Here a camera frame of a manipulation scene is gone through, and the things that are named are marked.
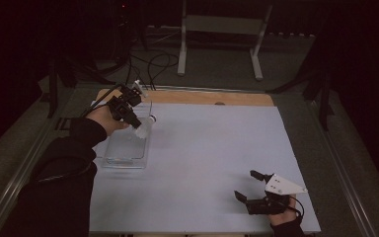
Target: black long-sleeve shirt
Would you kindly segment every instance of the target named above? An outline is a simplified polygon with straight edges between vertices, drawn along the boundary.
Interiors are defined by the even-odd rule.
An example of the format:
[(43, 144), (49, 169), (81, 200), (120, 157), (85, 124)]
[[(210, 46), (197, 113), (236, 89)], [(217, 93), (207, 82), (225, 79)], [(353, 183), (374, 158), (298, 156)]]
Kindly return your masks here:
[[(105, 140), (95, 121), (78, 118), (70, 135), (47, 147), (20, 191), (0, 236), (89, 236), (91, 194), (97, 167), (92, 149)], [(276, 237), (303, 236), (299, 222), (271, 226)]]

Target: gray floor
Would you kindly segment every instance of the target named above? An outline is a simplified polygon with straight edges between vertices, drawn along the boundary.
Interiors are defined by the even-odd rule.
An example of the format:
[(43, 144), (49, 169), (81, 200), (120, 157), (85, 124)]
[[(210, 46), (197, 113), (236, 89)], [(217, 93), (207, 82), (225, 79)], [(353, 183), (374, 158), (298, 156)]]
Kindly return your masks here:
[[(177, 38), (150, 37), (150, 49), (162, 49), (178, 55)], [(202, 90), (236, 90), (261, 93), (293, 79), (313, 39), (268, 36), (260, 52), (264, 80), (254, 78), (245, 42), (220, 44), (189, 41), (187, 71), (177, 75), (177, 66), (169, 67), (156, 79), (158, 90), (169, 87)], [(141, 45), (132, 55), (150, 60), (159, 51), (145, 52)], [(167, 63), (159, 57), (155, 64)], [(130, 80), (140, 78), (148, 83), (147, 63), (133, 59)], [(151, 67), (156, 75), (159, 67)], [(127, 67), (109, 76), (124, 81)], [(46, 90), (45, 79), (41, 82)], [(331, 94), (333, 115), (328, 118), (329, 132), (324, 132), (316, 120), (316, 103), (304, 101), (304, 84), (279, 95), (272, 95), (283, 118), (294, 154), (298, 159), (322, 232), (316, 236), (379, 236), (379, 175), (361, 139), (357, 135), (335, 92)], [(60, 88), (58, 117), (78, 116), (103, 86), (81, 81), (76, 89)], [(10, 196), (14, 181), (19, 181), (29, 160), (34, 159), (52, 139), (55, 119), (47, 119), (48, 104), (36, 102), (0, 139), (0, 197)], [(7, 198), (0, 198), (0, 217), (5, 215)]]

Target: person's left hand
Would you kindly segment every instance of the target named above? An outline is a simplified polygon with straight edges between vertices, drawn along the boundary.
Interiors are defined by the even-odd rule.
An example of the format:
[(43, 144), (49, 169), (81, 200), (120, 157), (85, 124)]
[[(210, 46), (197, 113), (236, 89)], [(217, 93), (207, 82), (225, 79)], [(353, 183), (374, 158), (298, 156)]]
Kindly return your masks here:
[(125, 129), (129, 126), (129, 124), (124, 121), (113, 119), (108, 106), (102, 106), (91, 111), (86, 118), (99, 123), (106, 130), (108, 136), (113, 134), (117, 129)]

